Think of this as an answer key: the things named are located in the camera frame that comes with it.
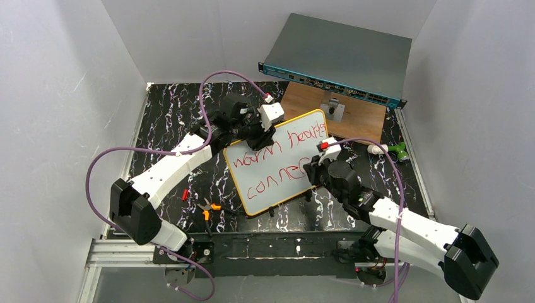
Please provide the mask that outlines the wooden board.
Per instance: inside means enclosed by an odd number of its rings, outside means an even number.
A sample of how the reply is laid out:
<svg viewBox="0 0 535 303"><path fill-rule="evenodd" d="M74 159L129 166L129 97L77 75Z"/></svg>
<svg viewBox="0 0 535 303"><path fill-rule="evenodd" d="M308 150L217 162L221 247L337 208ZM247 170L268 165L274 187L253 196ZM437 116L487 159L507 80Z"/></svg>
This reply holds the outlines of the wooden board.
<svg viewBox="0 0 535 303"><path fill-rule="evenodd" d="M289 83L281 99L285 119L290 120L312 110L319 110L330 98L336 98L344 106L339 122L326 119L330 135L380 141L386 107L295 82Z"/></svg>

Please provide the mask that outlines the red marker cap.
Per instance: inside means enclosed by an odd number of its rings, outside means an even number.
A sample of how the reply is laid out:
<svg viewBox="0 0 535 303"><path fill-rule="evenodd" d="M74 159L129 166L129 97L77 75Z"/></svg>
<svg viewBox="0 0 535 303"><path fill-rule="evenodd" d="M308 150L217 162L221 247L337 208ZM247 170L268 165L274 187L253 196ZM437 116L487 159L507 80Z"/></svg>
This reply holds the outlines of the red marker cap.
<svg viewBox="0 0 535 303"><path fill-rule="evenodd" d="M188 189L184 189L183 193L182 193L182 201L186 201L188 199L188 195L189 195L189 190Z"/></svg>

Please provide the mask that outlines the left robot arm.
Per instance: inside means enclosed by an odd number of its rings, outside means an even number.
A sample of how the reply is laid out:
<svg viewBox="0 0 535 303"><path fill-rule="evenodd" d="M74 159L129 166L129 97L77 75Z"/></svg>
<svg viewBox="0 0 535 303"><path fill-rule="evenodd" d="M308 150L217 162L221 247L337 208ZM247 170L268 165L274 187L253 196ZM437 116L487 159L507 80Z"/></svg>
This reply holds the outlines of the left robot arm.
<svg viewBox="0 0 535 303"><path fill-rule="evenodd" d="M258 107L243 95L231 93L207 117L195 123L170 152L142 174L111 187L109 218L135 243L163 246L178 252L189 236L162 219L156 210L167 194L198 166L208 162L234 141L251 150L271 146L275 124L284 118L280 103L270 95Z"/></svg>

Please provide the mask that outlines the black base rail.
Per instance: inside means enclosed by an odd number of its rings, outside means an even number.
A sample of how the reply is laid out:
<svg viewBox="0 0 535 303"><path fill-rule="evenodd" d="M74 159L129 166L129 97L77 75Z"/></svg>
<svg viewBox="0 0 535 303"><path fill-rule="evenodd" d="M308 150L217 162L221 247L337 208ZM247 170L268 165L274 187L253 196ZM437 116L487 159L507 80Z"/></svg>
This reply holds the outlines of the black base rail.
<svg viewBox="0 0 535 303"><path fill-rule="evenodd" d="M178 254L214 277L335 276L356 278L356 266L334 255L363 231L193 233Z"/></svg>

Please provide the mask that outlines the orange handled pliers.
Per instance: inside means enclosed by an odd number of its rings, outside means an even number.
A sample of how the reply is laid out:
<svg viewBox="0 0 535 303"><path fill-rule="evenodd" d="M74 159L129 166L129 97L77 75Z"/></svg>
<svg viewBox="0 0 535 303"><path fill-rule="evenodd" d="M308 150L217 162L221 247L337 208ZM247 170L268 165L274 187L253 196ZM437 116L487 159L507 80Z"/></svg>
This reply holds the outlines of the orange handled pliers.
<svg viewBox="0 0 535 303"><path fill-rule="evenodd" d="M204 216L204 226L205 231L208 234L209 237L213 236L213 233L211 231L211 227L209 225L209 219L214 211L227 211L232 215L237 215L237 212L235 210L232 210L231 208L223 205L217 205L215 203L209 202L206 198L204 198L204 201L201 203L198 203L197 206L202 209L203 216Z"/></svg>

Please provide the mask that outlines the grey network switch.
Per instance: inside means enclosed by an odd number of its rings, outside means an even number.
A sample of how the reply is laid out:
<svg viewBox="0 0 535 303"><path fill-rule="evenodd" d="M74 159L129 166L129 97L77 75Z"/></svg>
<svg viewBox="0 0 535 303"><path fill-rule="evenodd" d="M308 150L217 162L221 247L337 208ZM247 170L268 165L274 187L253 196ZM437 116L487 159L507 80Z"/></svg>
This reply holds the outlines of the grey network switch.
<svg viewBox="0 0 535 303"><path fill-rule="evenodd" d="M412 40L291 13L259 71L285 81L402 109Z"/></svg>

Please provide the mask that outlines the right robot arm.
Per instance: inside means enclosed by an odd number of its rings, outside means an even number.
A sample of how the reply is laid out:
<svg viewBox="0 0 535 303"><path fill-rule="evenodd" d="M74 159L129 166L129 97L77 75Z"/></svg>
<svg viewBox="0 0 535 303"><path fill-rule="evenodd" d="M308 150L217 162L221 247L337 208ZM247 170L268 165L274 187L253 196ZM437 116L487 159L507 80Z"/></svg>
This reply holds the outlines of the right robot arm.
<svg viewBox="0 0 535 303"><path fill-rule="evenodd" d="M310 183L327 189L349 216L370 225L353 252L397 258L437 275L467 299L481 298L500 263L480 229L445 225L401 210L387 196L362 186L344 161L314 156L303 169Z"/></svg>

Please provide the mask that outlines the aluminium frame rail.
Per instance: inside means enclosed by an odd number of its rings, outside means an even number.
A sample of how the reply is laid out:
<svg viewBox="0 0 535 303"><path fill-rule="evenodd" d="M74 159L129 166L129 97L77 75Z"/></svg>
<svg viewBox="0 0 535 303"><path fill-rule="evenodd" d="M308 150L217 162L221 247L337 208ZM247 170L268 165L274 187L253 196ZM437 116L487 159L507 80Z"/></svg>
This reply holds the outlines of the aluminium frame rail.
<svg viewBox="0 0 535 303"><path fill-rule="evenodd" d="M393 285L364 286L335 276L226 276L192 279L153 246L127 239L95 240L86 262L82 302L387 302Z"/></svg>

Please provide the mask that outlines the metal bracket on board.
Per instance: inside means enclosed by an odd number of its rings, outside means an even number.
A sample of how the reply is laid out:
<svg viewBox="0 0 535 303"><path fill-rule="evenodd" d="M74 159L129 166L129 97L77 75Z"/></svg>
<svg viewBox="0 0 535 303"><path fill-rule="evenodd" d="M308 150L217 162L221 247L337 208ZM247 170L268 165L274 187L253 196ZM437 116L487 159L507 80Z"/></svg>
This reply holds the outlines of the metal bracket on board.
<svg viewBox="0 0 535 303"><path fill-rule="evenodd" d="M324 91L320 109L324 112L326 119L342 122L345 105L329 91Z"/></svg>

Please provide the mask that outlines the black whiteboard clip right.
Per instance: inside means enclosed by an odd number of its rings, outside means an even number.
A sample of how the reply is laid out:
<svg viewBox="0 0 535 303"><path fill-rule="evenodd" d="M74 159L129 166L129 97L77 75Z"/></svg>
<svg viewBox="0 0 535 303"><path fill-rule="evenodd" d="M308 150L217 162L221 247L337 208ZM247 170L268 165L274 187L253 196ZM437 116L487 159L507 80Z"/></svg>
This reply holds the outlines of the black whiteboard clip right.
<svg viewBox="0 0 535 303"><path fill-rule="evenodd" d="M306 202L311 202L312 199L313 199L313 196L314 196L314 194L313 194L313 190L312 189L308 189L303 194L303 197L305 198Z"/></svg>

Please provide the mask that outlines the white and green pipe fitting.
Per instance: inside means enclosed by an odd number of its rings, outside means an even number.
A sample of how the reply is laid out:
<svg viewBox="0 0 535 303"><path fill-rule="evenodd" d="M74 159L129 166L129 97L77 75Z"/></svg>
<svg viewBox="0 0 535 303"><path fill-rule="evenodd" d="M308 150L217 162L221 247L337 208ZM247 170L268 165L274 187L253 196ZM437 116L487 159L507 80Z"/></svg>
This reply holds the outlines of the white and green pipe fitting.
<svg viewBox="0 0 535 303"><path fill-rule="evenodd" d="M399 162L406 162L409 160L409 153L406 150L405 142L400 142L398 145L368 145L367 152L372 155L385 155L388 153L395 154Z"/></svg>

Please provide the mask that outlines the orange framed whiteboard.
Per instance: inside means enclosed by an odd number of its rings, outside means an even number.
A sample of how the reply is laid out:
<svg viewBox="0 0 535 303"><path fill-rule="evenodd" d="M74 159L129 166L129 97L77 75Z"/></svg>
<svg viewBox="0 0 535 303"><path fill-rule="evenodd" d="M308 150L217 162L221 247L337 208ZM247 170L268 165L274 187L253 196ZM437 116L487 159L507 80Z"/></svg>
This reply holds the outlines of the orange framed whiteboard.
<svg viewBox="0 0 535 303"><path fill-rule="evenodd" d="M237 141L223 150L245 213L255 216L312 188L303 165L328 138L320 109L276 126L274 143L259 151Z"/></svg>

